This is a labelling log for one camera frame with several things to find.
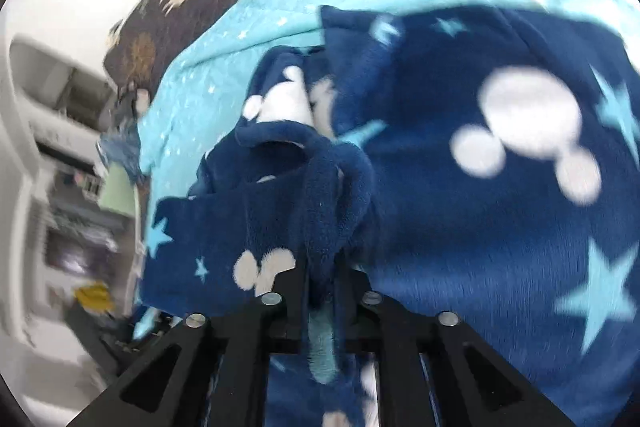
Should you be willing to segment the navy star fleece robe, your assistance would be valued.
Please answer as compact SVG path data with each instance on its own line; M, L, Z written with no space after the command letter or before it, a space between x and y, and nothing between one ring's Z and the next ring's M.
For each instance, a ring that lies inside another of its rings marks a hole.
M224 315L306 262L305 344L273 361L270 426L372 421L339 265L412 312L457 312L575 424L613 424L639 390L628 44L481 5L321 19L320 46L262 57L188 194L157 204L142 300Z

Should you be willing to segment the blue denim clothes pile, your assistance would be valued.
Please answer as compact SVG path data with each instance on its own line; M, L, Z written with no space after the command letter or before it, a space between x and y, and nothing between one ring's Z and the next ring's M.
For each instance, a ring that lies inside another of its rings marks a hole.
M108 113L107 129L96 142L101 176L117 166L124 169L134 185L144 179L139 165L141 142L138 121L148 111L150 103L149 91L134 81L118 89L116 101Z

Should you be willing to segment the yellow object on floor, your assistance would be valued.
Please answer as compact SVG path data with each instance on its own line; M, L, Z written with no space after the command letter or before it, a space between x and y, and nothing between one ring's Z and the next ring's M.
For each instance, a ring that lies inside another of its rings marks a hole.
M92 312L107 313L114 310L110 290L102 282L75 288L74 297L83 308Z

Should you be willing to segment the green cushion left side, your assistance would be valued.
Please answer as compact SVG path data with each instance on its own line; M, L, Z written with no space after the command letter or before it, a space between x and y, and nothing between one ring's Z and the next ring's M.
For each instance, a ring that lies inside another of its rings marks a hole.
M112 164L108 167L99 191L98 206L121 216L136 217L136 192L121 165Z

